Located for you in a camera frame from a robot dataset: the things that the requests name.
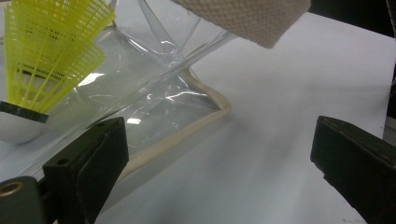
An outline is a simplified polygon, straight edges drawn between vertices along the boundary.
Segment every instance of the white table surface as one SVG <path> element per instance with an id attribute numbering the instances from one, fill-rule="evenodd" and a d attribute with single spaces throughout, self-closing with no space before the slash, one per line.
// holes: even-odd
<path id="1" fill-rule="evenodd" d="M 117 185 L 97 223 L 364 223 L 309 154 L 319 115 L 382 136 L 394 46 L 307 13 L 274 49 L 238 38 L 207 55 L 193 70 L 231 115 Z"/>

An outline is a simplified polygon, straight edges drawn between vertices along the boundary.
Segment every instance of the white shuttlecock base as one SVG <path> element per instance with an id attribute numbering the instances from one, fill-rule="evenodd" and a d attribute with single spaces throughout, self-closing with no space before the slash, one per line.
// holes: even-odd
<path id="1" fill-rule="evenodd" d="M 48 116 L 0 102 L 0 141 L 21 144 L 36 138 L 45 128 Z"/>

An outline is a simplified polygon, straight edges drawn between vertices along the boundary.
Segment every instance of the yellow shuttlecock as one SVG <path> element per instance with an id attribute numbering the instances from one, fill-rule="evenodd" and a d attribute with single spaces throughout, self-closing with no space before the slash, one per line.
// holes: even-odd
<path id="1" fill-rule="evenodd" d="M 103 62 L 93 40 L 115 14 L 104 0 L 12 0 L 5 11 L 0 139 L 20 143 L 34 138 L 45 113 Z"/>

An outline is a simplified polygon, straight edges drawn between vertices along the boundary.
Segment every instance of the transparent plastic sheet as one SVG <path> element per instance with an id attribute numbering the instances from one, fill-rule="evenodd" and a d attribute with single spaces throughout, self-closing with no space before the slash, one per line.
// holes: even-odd
<path id="1" fill-rule="evenodd" d="M 106 61 L 51 109 L 37 139 L 23 145 L 0 142 L 0 181 L 40 178 L 45 161 L 103 119 L 124 117 L 131 159 L 149 162 L 229 111 L 228 102 L 197 81 L 189 67 L 234 35 L 170 1 L 110 4 L 117 18 L 96 39 Z"/>

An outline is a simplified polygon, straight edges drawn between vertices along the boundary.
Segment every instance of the plastic shuttlecock skirt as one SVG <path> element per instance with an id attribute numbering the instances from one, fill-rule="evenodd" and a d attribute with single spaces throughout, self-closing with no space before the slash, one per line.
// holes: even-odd
<path id="1" fill-rule="evenodd" d="M 4 36 L 6 101 L 17 110 L 47 113 L 103 62 L 93 40 L 114 18 L 103 0 L 13 0 L 6 8 Z"/>

